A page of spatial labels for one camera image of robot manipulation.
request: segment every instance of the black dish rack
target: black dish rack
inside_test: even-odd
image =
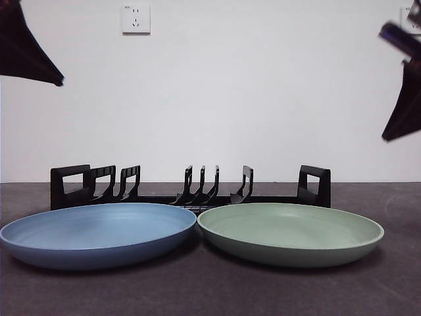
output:
[[[120,172],[119,192],[114,195],[116,183],[116,166],[92,168],[90,165],[78,165],[51,169],[51,209],[63,209],[67,207],[93,205],[102,203],[159,203],[182,206],[195,213],[201,213],[213,207],[239,204],[239,203],[294,203],[330,207],[331,180],[330,169],[302,165],[299,171],[297,196],[254,196],[253,193],[253,169],[243,166],[243,178],[241,187],[229,196],[219,196],[219,166],[215,167],[213,187],[204,192],[205,166],[202,166],[199,187],[191,192],[191,179],[193,167],[189,166],[184,172],[183,192],[176,196],[142,196],[139,195],[140,166],[122,169]],[[64,191],[63,178],[75,174],[83,174],[83,186],[80,190],[69,193]],[[307,176],[319,178],[318,191],[309,190]],[[102,194],[95,196],[96,180],[103,176],[110,176],[107,189]],[[127,179],[135,177],[134,187],[126,192]]]

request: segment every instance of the wall socket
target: wall socket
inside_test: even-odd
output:
[[[124,35],[151,33],[151,6],[147,3],[123,5],[121,29]]]
[[[410,34],[421,35],[421,27],[417,25],[417,23],[414,23],[413,21],[408,19],[409,11],[410,11],[410,6],[400,8],[399,21],[401,23],[401,28],[403,28],[405,31],[407,31]]]

